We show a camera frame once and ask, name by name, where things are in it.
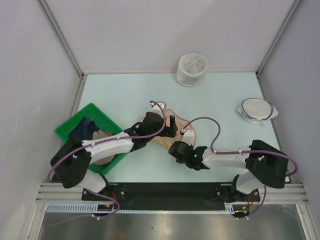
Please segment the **pink tulip mesh laundry bag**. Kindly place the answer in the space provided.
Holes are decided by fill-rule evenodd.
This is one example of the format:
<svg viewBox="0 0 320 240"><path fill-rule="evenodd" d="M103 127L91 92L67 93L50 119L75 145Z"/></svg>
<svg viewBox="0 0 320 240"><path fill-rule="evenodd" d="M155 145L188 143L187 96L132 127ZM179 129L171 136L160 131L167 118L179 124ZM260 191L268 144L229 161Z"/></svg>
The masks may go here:
<svg viewBox="0 0 320 240"><path fill-rule="evenodd" d="M175 123L176 123L176 126L178 127L178 130L176 132L176 136L175 137L160 137L160 133L161 133L160 132L157 136L153 136L153 137L149 138L150 140L158 143L160 146L162 146L164 148L169 149L174 142L181 141L182 136L180 135L180 130L182 128L184 128L184 129L193 129L195 131L195 129L193 128L192 124L189 124L186 119L183 119L183 118L179 117L171 109L165 110L164 113L162 113L162 115L163 115L163 127L161 128L161 130L163 130L165 126L168 126L168 127L170 126L170 115L175 116ZM138 132L139 132L139 124L140 124L140 121L138 122L138 125L137 125L137 131Z"/></svg>

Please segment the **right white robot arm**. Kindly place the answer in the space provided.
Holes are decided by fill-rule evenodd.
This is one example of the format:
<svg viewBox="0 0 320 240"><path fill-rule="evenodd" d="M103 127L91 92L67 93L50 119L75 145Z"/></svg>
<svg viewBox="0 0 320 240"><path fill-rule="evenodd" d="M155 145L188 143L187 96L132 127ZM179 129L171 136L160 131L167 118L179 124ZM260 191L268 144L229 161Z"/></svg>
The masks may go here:
<svg viewBox="0 0 320 240"><path fill-rule="evenodd" d="M207 146L194 148L183 141L174 142L168 150L177 163L200 171L202 169L239 168L246 169L236 174L231 196L242 201L253 190L263 186L282 189L285 186L289 160L287 155L262 140L253 140L251 145L227 151L210 149Z"/></svg>

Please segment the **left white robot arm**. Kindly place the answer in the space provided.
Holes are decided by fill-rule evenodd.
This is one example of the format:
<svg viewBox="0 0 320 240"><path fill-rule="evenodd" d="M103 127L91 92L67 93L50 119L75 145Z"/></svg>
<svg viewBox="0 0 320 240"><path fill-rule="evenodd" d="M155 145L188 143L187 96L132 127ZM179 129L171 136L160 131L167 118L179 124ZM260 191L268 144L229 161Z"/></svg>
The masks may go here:
<svg viewBox="0 0 320 240"><path fill-rule="evenodd" d="M93 172L89 166L103 158L127 154L145 147L155 137L176 136L175 116L169 125L162 114L147 112L141 122L116 135L98 140L70 138L51 159L50 165L65 189L82 187L100 200L110 196L111 188L105 176Z"/></svg>

